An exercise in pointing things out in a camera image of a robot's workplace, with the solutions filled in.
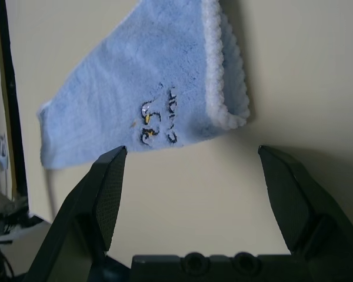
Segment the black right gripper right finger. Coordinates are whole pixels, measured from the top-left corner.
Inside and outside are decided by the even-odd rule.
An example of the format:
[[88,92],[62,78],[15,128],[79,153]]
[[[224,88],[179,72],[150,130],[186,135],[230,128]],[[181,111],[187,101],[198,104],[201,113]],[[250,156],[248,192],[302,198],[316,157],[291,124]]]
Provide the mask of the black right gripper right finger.
[[290,252],[306,260],[353,260],[353,225],[334,198],[292,156],[260,146],[272,211]]

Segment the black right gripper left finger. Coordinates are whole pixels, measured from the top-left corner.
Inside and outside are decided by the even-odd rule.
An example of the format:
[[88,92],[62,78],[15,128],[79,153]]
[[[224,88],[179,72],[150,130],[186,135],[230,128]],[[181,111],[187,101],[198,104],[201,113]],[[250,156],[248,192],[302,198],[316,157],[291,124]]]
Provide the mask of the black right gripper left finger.
[[89,281],[106,260],[121,201],[126,147],[101,155],[64,200],[26,281]]

